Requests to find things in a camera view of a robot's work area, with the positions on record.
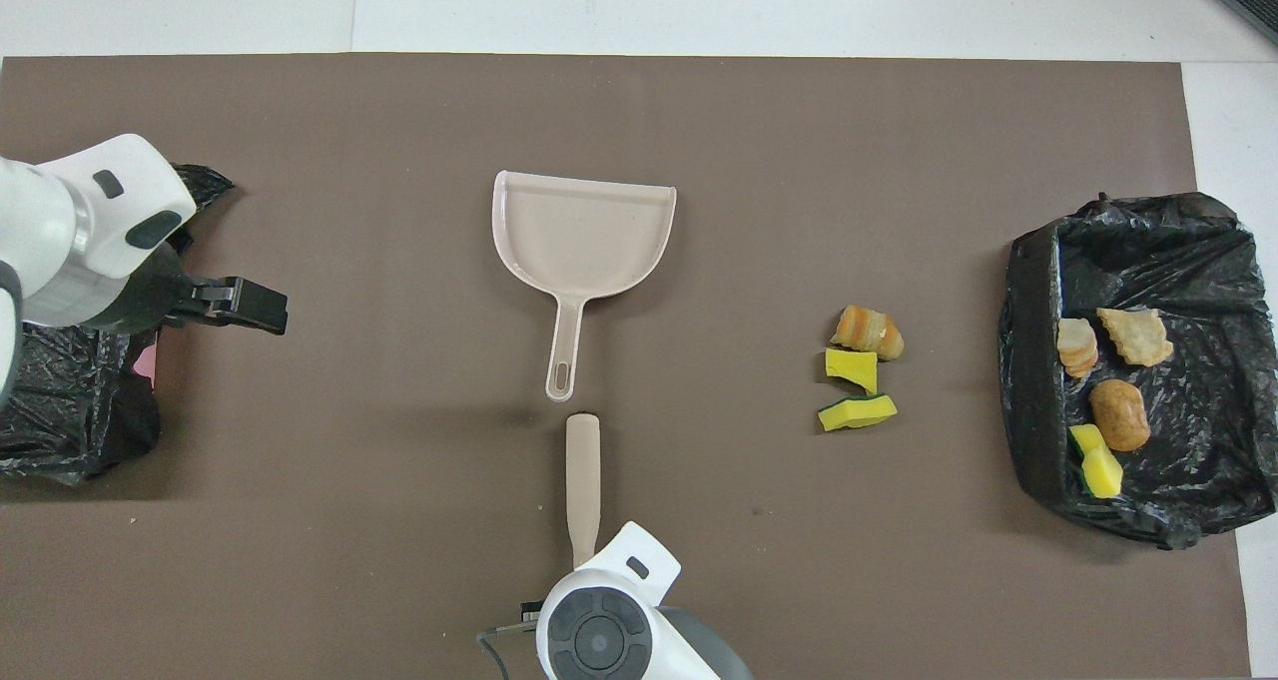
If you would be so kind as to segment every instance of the dustpan handle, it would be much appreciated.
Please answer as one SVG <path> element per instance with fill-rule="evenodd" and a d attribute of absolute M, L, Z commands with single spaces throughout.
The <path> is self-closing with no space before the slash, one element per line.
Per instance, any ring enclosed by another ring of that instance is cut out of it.
<path fill-rule="evenodd" d="M 576 381 L 576 345 L 581 339 L 581 307 L 585 302 L 575 298 L 557 298 L 555 316 L 555 341 L 551 344 L 551 364 L 546 371 L 546 394 L 555 403 L 573 398 Z"/>

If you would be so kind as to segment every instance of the gray circular joint cover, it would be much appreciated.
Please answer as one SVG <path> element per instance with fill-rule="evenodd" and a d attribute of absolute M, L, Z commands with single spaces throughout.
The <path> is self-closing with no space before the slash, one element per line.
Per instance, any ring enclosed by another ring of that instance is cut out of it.
<path fill-rule="evenodd" d="M 639 680 L 652 657 L 643 608 L 613 588 L 579 588 L 551 614 L 551 667 L 558 680 Z"/>
<path fill-rule="evenodd" d="M 18 376 L 22 358 L 22 284 L 13 266 L 0 261 L 0 408 Z"/>

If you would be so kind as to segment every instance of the beige handle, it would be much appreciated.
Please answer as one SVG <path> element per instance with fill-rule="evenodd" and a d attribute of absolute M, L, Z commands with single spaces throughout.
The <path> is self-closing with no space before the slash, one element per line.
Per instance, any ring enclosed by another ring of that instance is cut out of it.
<path fill-rule="evenodd" d="M 578 413 L 567 419 L 564 444 L 567 486 L 567 537 L 573 568 L 594 557 L 599 539 L 599 419 Z"/>

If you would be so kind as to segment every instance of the potato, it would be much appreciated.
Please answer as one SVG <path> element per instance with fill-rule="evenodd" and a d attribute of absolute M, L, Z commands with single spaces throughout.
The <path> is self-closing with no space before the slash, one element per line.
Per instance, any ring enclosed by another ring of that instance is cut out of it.
<path fill-rule="evenodd" d="M 1091 389 L 1088 403 L 1111 450 L 1134 451 L 1149 440 L 1145 399 L 1136 386 L 1127 381 L 1102 381 Z"/>

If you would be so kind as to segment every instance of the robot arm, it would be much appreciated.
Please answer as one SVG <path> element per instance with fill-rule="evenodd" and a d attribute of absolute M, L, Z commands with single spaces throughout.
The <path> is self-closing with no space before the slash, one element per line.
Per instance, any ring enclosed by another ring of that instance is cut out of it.
<path fill-rule="evenodd" d="M 284 334 L 282 294 L 235 276 L 183 274 L 164 242 L 196 211 L 169 161 L 137 134 L 37 166 L 0 157 L 0 403 L 22 322 L 112 334 L 234 323 Z"/>

